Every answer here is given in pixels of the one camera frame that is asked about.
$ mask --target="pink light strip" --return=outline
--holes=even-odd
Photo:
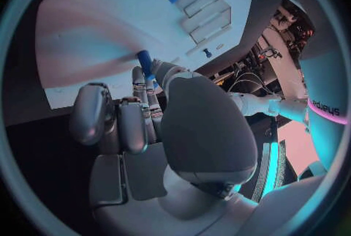
[[[322,117],[324,117],[330,121],[333,121],[335,123],[338,123],[338,124],[347,125],[347,118],[346,117],[336,117],[328,112],[320,110],[319,108],[314,106],[313,103],[311,102],[311,100],[309,100],[309,99],[307,101],[307,104],[310,107],[310,109],[313,110],[315,113],[317,113],[319,116],[322,116]]]

